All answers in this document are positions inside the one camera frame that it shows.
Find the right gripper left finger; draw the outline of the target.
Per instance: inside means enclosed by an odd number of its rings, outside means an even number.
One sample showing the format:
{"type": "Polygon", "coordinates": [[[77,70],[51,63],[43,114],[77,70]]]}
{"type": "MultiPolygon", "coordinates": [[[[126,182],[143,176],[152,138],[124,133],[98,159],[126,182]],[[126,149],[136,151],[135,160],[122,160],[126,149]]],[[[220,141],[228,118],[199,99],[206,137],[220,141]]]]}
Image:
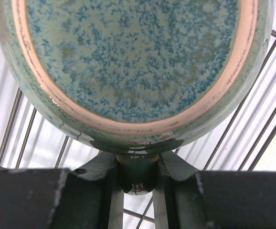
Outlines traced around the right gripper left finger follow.
{"type": "Polygon", "coordinates": [[[120,229],[117,174],[107,152],[75,170],[0,169],[0,229],[120,229]]]}

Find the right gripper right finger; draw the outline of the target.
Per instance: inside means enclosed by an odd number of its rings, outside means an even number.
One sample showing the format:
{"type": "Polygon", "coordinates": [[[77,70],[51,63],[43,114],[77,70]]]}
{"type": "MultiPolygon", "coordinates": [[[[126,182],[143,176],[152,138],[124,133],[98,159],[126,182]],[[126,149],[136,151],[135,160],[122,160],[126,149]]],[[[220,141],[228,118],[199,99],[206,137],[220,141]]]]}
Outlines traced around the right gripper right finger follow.
{"type": "Polygon", "coordinates": [[[158,229],[276,229],[276,172],[199,171],[170,151],[153,201],[158,229]]]}

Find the green ceramic cup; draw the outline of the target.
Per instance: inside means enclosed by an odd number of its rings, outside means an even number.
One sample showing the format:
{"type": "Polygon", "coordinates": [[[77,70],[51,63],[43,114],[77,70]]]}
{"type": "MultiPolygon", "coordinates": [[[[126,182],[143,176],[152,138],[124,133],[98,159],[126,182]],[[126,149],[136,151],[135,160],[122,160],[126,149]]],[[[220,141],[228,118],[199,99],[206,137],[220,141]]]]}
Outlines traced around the green ceramic cup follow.
{"type": "Polygon", "coordinates": [[[0,45],[35,108],[114,153],[123,190],[153,190],[159,154],[219,125],[248,93],[272,0],[0,0],[0,45]]]}

